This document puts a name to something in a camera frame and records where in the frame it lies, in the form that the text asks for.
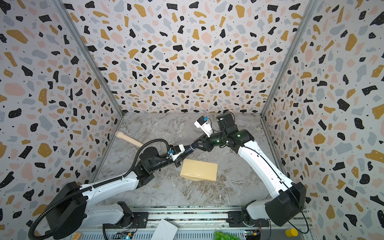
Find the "yellow paper envelope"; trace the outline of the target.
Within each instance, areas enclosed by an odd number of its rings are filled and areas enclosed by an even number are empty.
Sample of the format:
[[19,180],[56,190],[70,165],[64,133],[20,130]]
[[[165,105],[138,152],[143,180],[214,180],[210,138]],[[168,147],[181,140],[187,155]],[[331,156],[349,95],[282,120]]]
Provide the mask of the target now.
[[185,159],[180,176],[192,181],[217,180],[218,164]]

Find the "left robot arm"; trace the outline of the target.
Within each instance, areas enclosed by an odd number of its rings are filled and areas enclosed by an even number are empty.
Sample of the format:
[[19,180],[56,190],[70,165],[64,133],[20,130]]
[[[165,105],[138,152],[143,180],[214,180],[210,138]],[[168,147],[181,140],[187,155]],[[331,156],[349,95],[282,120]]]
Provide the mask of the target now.
[[168,146],[165,154],[159,154],[155,147],[142,146],[126,173],[92,184],[66,184],[43,213],[50,227],[48,237],[60,240],[85,226],[110,224],[122,228],[131,225],[133,213],[125,202],[105,208],[97,204],[145,186],[154,178],[155,171],[169,165],[179,167],[189,154],[182,145]]

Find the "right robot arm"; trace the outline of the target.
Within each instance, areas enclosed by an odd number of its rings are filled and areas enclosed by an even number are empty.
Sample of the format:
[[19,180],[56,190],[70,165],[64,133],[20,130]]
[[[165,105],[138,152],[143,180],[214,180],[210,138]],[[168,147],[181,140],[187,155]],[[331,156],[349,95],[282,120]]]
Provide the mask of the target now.
[[205,152],[214,147],[228,147],[244,159],[266,186],[270,201],[252,201],[242,207],[243,222],[252,225],[259,219],[271,220],[282,227],[298,214],[303,214],[307,189],[294,183],[264,154],[255,138],[247,130],[239,130],[234,115],[223,113],[216,118],[215,131],[208,117],[201,116],[194,125],[204,132],[192,146]]

